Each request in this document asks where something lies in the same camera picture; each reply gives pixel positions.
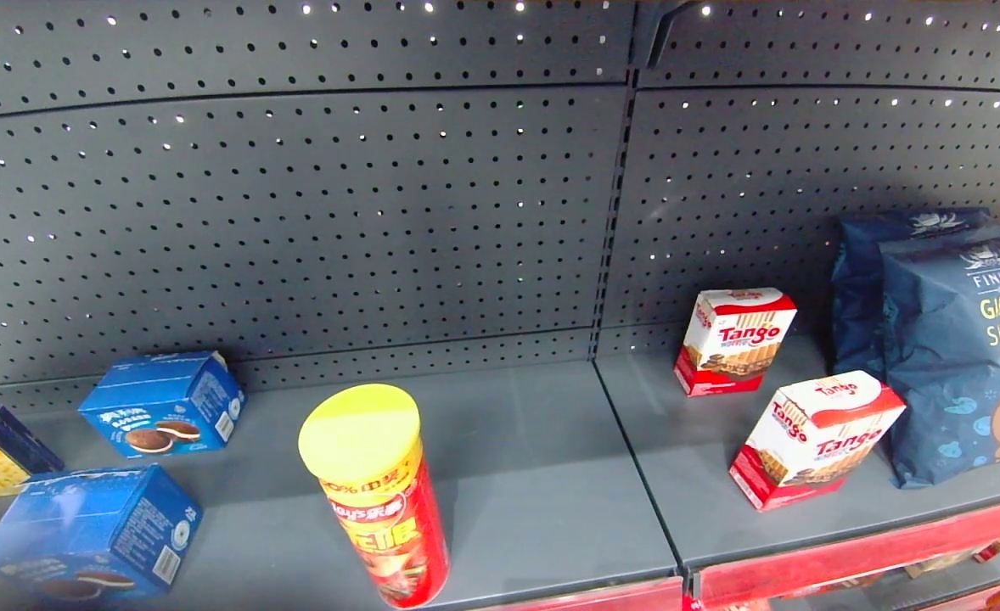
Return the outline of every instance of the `yellow lid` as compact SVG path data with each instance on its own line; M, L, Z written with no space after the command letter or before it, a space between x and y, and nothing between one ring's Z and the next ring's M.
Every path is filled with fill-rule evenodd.
M336 484L387 475L421 434L418 405L408 392L365 384L315 407L300 427L300 457L315 477Z

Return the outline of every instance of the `store shelf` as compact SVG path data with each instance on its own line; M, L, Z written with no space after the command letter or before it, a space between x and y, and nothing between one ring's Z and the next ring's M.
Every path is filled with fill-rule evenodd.
M810 337L788 338L761 390L699 399L686 398L674 378L675 356L636 352L598 359L597 367L706 606L739 603L746 591L779 596L1000 536L1000 464L898 490L880 451L836 494L757 512L728 465L777 387L825 374L821 352Z
M809 598L772 601L775 611L908 611L928 608L1000 585L1000 556L980 564L967 560L912 580L902 569L864 588Z
M452 572L433 608L676 572L592 364L396 384L421 406L448 530ZM226 450L159 461L205 507L205 521L169 598L134 608L388 608L295 449L303 418L344 387L260 392ZM76 414L25 420L70 467L125 463ZM0 608L15 606L0 596Z

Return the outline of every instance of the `perforated metal panel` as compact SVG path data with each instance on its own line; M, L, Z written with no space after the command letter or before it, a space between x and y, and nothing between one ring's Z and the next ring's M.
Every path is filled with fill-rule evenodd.
M0 2L0 113L315 89L621 82L630 3Z
M0 119L0 383L589 326L623 87Z
M834 216L913 205L1000 219L1000 93L643 90L604 326L687 320L711 287L776 286L826 311Z
M442 341L341 352L336 355L286 356L233 363L233 375L250 392L314 386L364 379L510 367L584 357L590 329ZM19 412L76 409L100 376L26 382L0 386L0 403Z
M1000 1L691 3L645 87L1000 89Z

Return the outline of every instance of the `lay's chips can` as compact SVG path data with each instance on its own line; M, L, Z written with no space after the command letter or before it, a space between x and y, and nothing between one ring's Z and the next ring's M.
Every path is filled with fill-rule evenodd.
M300 457L394 608L428 603L450 569L414 399L400 388L342 390L300 429Z

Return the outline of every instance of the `blue snack bag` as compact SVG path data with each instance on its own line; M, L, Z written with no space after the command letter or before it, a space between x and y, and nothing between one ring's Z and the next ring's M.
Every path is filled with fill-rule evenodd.
M986 208L881 212L843 216L843 241L833 270L834 373L862 370L885 379L881 340L883 241L930 238L975 229L990 221Z
M1000 461L1000 225L881 244L900 487Z

